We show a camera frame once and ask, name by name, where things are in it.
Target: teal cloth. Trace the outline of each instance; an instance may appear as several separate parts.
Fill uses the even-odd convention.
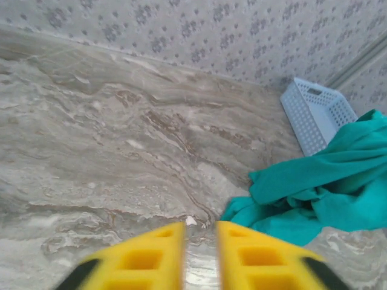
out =
[[[250,172],[251,197],[233,198],[221,220],[296,245],[326,226],[387,227],[387,118],[372,110],[344,125],[326,149]]]

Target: plastic basket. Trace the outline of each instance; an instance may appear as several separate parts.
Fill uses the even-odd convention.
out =
[[[305,156],[326,148],[337,131],[357,115],[336,90],[294,78],[281,103]]]

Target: marble veining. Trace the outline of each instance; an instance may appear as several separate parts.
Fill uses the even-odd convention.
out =
[[[214,223],[247,172],[300,157],[280,92],[0,29],[0,289],[50,289],[83,256],[190,220],[186,289],[218,289]],[[308,247],[387,289],[382,230]]]

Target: marble floor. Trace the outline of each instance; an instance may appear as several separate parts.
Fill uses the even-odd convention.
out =
[[[301,156],[279,92],[0,28],[0,289],[50,289],[95,250],[189,224],[186,289],[218,289],[214,222],[247,172]],[[387,289],[382,230],[308,248]]]

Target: gray marble tile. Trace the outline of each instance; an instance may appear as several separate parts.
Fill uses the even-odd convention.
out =
[[[0,29],[0,289],[49,289],[84,255],[189,226],[186,289],[217,289],[214,222],[247,172],[301,156],[280,93]],[[308,246],[386,288],[382,230]]]

